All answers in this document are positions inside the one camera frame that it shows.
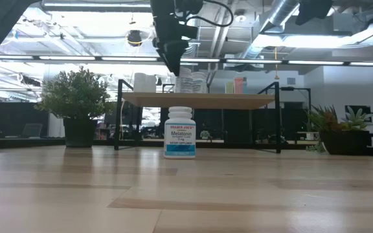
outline pipe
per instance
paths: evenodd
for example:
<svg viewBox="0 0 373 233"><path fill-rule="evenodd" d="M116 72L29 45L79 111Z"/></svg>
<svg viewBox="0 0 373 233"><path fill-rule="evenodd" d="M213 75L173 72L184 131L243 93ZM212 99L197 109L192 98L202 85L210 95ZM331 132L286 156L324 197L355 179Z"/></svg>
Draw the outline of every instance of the pipe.
<svg viewBox="0 0 373 233"><path fill-rule="evenodd" d="M58 26L58 29L65 34L66 39L69 38L74 44L79 45L81 48L83 48L83 50L86 54L88 54L90 56L94 55L92 52L90 52L90 50L86 49L80 42L78 42L72 35L70 35L70 33L65 28L63 28L59 25L57 25L57 26Z"/></svg>
<svg viewBox="0 0 373 233"><path fill-rule="evenodd" d="M220 8L220 14L218 15L216 19L217 24L223 23L225 11L226 9L224 7ZM220 30L221 30L220 27L215 28L215 32L214 32L214 36L212 37L212 43L211 43L211 48L210 48L210 54L209 54L210 58L212 58L212 55L214 54L215 46L217 45L218 36L220 35Z"/></svg>
<svg viewBox="0 0 373 233"><path fill-rule="evenodd" d="M274 26L283 25L299 7L299 0L275 0L268 21Z"/></svg>
<svg viewBox="0 0 373 233"><path fill-rule="evenodd" d="M231 11L232 12L236 11L237 5L238 5L238 0L234 0L231 3ZM216 58L218 58L220 56L220 54L221 54L221 50L222 50L222 48L224 46L225 38L227 37L227 33L228 33L229 28L230 28L230 26L223 27L223 32L221 33L221 39L220 39L220 42L218 43L217 51L215 53L215 57Z"/></svg>
<svg viewBox="0 0 373 233"><path fill-rule="evenodd" d="M189 23L188 25L189 26L197 26L197 19L193 19L193 20L190 20L190 22L192 23ZM197 50L197 46L196 44L190 44L190 46L188 48L185 49L185 52L184 52L184 55L194 55L195 51Z"/></svg>
<svg viewBox="0 0 373 233"><path fill-rule="evenodd" d="M217 28L217 27L215 27L215 26L211 26L211 27L209 27L209 26L201 26L200 27L200 29L215 29L215 28ZM238 29L238 30L240 30L240 29L247 29L247 30L250 30L251 27L230 27L230 29Z"/></svg>
<svg viewBox="0 0 373 233"><path fill-rule="evenodd" d="M299 7L299 0L275 0L272 4L270 15L267 21L264 23L260 32L264 32L273 27L277 27L286 23L291 17L294 11ZM258 47L256 44L256 38L248 46L245 52L242 53L241 58L243 59L255 59L263 50L263 47Z"/></svg>

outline white wall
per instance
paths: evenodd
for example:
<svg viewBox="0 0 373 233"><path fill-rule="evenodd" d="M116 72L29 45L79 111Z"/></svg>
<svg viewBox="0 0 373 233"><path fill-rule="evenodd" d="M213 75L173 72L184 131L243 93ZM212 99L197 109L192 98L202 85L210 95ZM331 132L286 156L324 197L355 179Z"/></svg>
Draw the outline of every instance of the white wall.
<svg viewBox="0 0 373 233"><path fill-rule="evenodd" d="M297 71L279 71L279 80L275 79L276 72L271 71L265 73L264 71L246 71L246 72L235 72L235 71L217 71L211 87L211 93L225 93L225 84L231 82L235 77L247 77L247 89L249 93L256 94L273 82L279 81L281 87L304 87L304 77L299 75ZM287 78L296 78L296 85L288 85ZM280 101L281 102L308 102L306 98L308 96L306 91L281 91Z"/></svg>
<svg viewBox="0 0 373 233"><path fill-rule="evenodd" d="M304 87L311 89L312 105L324 105L324 67L318 67L306 74Z"/></svg>
<svg viewBox="0 0 373 233"><path fill-rule="evenodd" d="M319 67L305 75L304 83L312 88L312 104L334 105L339 119L346 105L369 105L373 111L373 67Z"/></svg>

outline wooden shelf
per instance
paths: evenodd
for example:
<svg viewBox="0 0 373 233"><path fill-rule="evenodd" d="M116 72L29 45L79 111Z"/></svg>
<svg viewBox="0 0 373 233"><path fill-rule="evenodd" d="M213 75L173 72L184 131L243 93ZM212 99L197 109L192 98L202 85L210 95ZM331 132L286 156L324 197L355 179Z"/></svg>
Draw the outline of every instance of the wooden shelf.
<svg viewBox="0 0 373 233"><path fill-rule="evenodd" d="M258 109L275 100L267 94L123 93L139 107L184 106L194 109Z"/></svg>

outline plant pot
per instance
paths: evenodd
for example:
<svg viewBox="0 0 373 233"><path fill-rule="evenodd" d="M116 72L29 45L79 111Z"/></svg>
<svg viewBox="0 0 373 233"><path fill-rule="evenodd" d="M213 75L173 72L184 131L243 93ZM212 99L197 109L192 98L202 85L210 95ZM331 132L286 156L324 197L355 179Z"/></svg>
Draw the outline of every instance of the plant pot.
<svg viewBox="0 0 373 233"><path fill-rule="evenodd" d="M91 148L97 120L76 120L65 118L65 146L68 148Z"/></svg>
<svg viewBox="0 0 373 233"><path fill-rule="evenodd" d="M323 131L320 136L331 155L365 155L371 145L369 131Z"/></svg>

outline cable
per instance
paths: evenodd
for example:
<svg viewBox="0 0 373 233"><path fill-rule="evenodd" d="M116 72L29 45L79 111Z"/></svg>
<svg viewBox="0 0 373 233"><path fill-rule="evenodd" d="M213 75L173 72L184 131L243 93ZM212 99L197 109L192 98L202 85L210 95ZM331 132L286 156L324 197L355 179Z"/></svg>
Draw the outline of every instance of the cable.
<svg viewBox="0 0 373 233"><path fill-rule="evenodd" d="M361 23L367 23L367 22L364 22L362 21L356 14L352 14L359 22Z"/></svg>
<svg viewBox="0 0 373 233"><path fill-rule="evenodd" d="M120 132L119 132L119 140L123 140L123 117L122 117L122 112L123 112L123 106L124 106L125 100L122 100L122 107L120 108Z"/></svg>
<svg viewBox="0 0 373 233"><path fill-rule="evenodd" d="M308 98L307 96L305 96L305 95L302 93L301 90L298 90L298 91L299 91L300 94L302 94L302 96L303 96L305 99L309 100L309 98Z"/></svg>
<svg viewBox="0 0 373 233"><path fill-rule="evenodd" d="M0 46L2 46L2 45L8 45L9 43L15 41L16 39L17 39L17 38L16 38L16 30L14 29L14 30L12 31L12 37L10 38L10 40L7 41L7 42L5 42L5 43L0 44Z"/></svg>
<svg viewBox="0 0 373 233"><path fill-rule="evenodd" d="M209 23L209 24L211 24L211 25L217 26L217 27L228 27L228 26L232 25L232 23L234 22L234 14L233 14L233 12L231 11L231 9L230 9L227 5L225 5L225 4L223 4L223 3L219 3L219 2L217 2L217 1L213 1L213 0L204 0L204 1L205 1L205 2L208 2L208 3L217 4L217 5L220 5L220 6L224 7L224 8L226 8L226 9L228 10L228 12L230 13L230 15L231 15L231 20L230 20L230 22L227 23L226 25L221 25L221 24L217 24L217 23L215 23L215 22L212 22L212 21L210 21L210 20L208 20L208 19L205 19L205 18L203 18L203 17L201 17L201 16L192 16L192 17L189 17L189 18L185 21L185 24L187 24L188 21L190 21L191 19L200 19L200 20L202 20L202 21L205 21L205 22L207 22L207 23Z"/></svg>
<svg viewBox="0 0 373 233"><path fill-rule="evenodd" d="M277 60L277 47L275 47L275 59ZM278 76L278 64L276 64L276 76L275 79L279 80L280 77Z"/></svg>

